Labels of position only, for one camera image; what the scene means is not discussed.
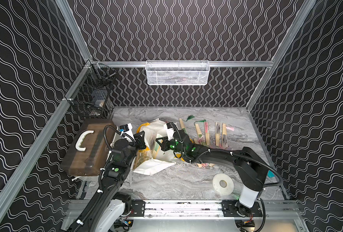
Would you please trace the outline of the white tote bag yellow handles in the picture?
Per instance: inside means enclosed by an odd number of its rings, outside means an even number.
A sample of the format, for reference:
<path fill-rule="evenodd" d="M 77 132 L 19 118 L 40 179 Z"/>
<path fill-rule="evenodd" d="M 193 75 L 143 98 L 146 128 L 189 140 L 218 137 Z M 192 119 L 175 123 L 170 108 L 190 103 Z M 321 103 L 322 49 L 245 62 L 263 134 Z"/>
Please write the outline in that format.
<path fill-rule="evenodd" d="M 156 139 L 166 137 L 166 122 L 156 119 L 142 124 L 137 132 L 145 132 L 146 149 L 140 150 L 133 162 L 132 170 L 135 173 L 151 176 L 176 164 L 181 157 L 180 153 L 162 151 Z"/>

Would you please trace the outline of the grey paper folding fan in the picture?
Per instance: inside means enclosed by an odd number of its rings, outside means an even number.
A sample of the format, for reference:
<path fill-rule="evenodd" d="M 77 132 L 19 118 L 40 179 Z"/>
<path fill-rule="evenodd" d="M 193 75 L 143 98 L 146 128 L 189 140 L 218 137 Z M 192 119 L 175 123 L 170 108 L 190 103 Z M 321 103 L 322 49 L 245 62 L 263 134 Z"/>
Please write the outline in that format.
<path fill-rule="evenodd" d="M 215 144 L 217 147 L 220 146 L 220 136 L 221 136 L 221 123 L 215 122 Z"/>

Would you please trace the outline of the teal folding fan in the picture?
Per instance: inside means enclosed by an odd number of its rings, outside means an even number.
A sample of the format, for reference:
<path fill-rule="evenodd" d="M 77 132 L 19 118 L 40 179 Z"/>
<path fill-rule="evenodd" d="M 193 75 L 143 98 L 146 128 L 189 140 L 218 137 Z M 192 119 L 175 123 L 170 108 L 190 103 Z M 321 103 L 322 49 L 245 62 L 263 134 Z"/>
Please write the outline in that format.
<path fill-rule="evenodd" d="M 274 174 L 272 171 L 268 171 L 267 176 L 268 176 L 269 178 L 274 178 L 274 177 L 275 177 L 275 174 Z"/>

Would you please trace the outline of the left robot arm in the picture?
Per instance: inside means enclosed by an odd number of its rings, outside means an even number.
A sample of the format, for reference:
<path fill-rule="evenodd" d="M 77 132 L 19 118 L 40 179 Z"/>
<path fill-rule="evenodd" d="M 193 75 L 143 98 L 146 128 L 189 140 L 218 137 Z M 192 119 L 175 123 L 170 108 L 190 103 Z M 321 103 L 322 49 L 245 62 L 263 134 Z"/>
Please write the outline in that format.
<path fill-rule="evenodd" d="M 145 132 L 129 135 L 129 126 L 103 128 L 106 160 L 99 170 L 96 193 L 82 213 L 68 227 L 68 232 L 109 232 L 113 224 L 132 213 L 130 195 L 119 192 L 128 177 L 138 151 L 147 148 Z"/>

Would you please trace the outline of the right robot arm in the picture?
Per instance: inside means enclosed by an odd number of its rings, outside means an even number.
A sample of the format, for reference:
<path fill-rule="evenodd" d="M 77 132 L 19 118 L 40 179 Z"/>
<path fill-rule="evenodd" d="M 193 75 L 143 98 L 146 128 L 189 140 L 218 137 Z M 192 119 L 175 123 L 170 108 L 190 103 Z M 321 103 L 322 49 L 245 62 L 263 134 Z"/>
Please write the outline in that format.
<path fill-rule="evenodd" d="M 283 184 L 281 175 L 249 147 L 241 150 L 209 148 L 191 142 L 183 130 L 174 132 L 172 136 L 157 138 L 156 143 L 164 152 L 171 150 L 179 153 L 179 158 L 188 163 L 212 163 L 235 169 L 244 186 L 238 202 L 230 209 L 241 217 L 252 214 L 254 203 L 263 189 Z"/>

